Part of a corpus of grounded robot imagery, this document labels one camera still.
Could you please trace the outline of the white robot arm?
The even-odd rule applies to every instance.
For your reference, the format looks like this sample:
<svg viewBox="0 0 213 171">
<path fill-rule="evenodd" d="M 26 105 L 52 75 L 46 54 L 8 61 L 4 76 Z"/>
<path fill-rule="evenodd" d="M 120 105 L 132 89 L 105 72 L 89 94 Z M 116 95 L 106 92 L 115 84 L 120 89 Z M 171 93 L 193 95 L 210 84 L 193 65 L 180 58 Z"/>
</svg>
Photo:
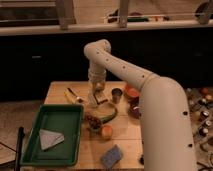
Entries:
<svg viewBox="0 0 213 171">
<path fill-rule="evenodd" d="M 88 77 L 93 84 L 111 72 L 140 92 L 144 171 L 197 171 L 188 101 L 175 80 L 119 59 L 108 40 L 88 43 Z"/>
</svg>

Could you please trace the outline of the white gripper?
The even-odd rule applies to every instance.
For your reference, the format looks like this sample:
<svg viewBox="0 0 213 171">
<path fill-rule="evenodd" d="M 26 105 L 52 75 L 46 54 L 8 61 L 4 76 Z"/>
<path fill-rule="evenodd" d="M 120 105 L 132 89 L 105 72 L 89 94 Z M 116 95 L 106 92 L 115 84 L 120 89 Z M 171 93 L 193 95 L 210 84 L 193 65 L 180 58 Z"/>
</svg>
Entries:
<svg viewBox="0 0 213 171">
<path fill-rule="evenodd" d="M 102 80 L 102 81 L 95 82 L 94 80 L 89 80 L 89 85 L 90 85 L 90 89 L 91 89 L 88 92 L 89 105 L 91 107 L 97 107 L 97 103 L 96 103 L 96 100 L 95 100 L 95 97 L 94 97 L 92 91 L 97 91 L 97 97 L 99 100 L 106 99 L 106 96 L 103 91 L 105 89 L 105 81 Z"/>
</svg>

